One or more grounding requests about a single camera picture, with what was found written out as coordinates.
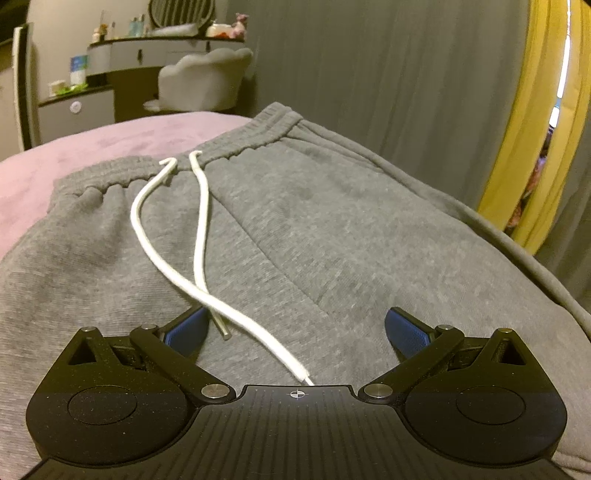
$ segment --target bottle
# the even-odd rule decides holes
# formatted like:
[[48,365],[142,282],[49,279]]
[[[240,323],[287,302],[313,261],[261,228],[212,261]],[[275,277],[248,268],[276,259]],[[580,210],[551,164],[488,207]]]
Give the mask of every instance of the bottle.
[[136,31],[135,31],[135,36],[136,37],[141,37],[142,35],[144,35],[144,19],[145,19],[145,14],[142,14],[140,21],[138,21],[138,25],[136,26]]
[[138,22],[138,17],[133,17],[129,20],[129,34],[128,37],[135,37],[135,24]]

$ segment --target round mirror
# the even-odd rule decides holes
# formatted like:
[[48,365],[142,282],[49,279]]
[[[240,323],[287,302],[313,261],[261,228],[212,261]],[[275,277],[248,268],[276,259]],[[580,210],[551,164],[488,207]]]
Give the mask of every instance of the round mirror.
[[150,0],[148,11],[157,28],[197,24],[204,34],[215,15],[215,0]]

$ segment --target pink blanket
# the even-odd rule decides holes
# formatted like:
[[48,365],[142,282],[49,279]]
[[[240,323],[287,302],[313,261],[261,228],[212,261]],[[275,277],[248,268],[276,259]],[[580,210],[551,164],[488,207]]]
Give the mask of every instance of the pink blanket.
[[0,163],[0,258],[45,215],[55,180],[117,157],[178,154],[247,122],[211,112],[152,116],[59,138],[7,158]]

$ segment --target metal rivet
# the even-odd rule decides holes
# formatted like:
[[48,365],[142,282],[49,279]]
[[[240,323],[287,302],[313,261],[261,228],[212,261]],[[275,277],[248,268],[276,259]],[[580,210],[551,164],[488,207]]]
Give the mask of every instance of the metal rivet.
[[363,389],[368,397],[386,398],[392,395],[392,388],[383,383],[372,383]]
[[201,389],[201,393],[207,398],[223,398],[230,393],[230,389],[226,385],[212,383],[210,385],[205,385],[205,387]]

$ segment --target gray sweatpants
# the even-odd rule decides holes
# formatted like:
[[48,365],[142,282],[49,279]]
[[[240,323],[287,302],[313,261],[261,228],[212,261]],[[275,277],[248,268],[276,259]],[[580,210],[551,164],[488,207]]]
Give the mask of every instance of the gray sweatpants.
[[[591,472],[591,319],[536,260],[452,198],[277,103],[199,148],[211,188],[206,279],[317,384],[355,389],[397,364],[384,316],[400,306],[471,336],[517,330],[558,388],[569,423],[555,460]],[[192,278],[199,185],[187,154],[146,201],[156,250]],[[27,402],[76,329],[123,335],[190,304],[129,222],[161,166],[123,158],[56,186],[49,213],[0,263],[0,478],[38,460]],[[241,331],[212,328],[201,367],[232,384],[293,384]]]

